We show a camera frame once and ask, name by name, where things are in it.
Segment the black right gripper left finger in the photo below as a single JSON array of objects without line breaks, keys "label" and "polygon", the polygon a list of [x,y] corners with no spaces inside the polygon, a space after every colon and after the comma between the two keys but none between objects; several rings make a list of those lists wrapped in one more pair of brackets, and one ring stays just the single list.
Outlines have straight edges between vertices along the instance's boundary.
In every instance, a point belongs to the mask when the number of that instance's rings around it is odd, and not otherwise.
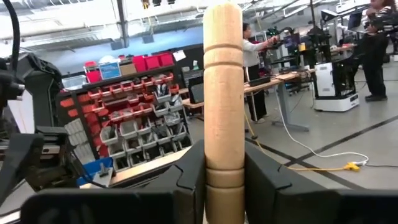
[{"label": "black right gripper left finger", "polygon": [[28,198],[22,224],[201,224],[205,201],[204,142],[196,142],[141,188],[52,189]]}]

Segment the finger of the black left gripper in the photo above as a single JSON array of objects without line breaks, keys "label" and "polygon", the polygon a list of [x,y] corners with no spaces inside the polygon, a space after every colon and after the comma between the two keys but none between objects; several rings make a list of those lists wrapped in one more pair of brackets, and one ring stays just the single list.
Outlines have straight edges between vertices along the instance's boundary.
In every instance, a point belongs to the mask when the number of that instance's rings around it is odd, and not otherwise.
[{"label": "finger of the black left gripper", "polygon": [[40,159],[44,137],[41,134],[13,134],[1,168],[1,204],[4,203],[18,179],[25,176],[34,159]]}]

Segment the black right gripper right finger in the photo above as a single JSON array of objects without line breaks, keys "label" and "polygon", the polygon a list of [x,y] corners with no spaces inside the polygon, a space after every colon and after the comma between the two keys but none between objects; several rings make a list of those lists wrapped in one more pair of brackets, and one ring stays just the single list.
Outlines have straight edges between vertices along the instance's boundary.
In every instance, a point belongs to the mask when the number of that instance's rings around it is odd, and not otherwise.
[{"label": "black right gripper right finger", "polygon": [[245,207],[253,224],[397,224],[397,191],[326,189],[245,146]]}]

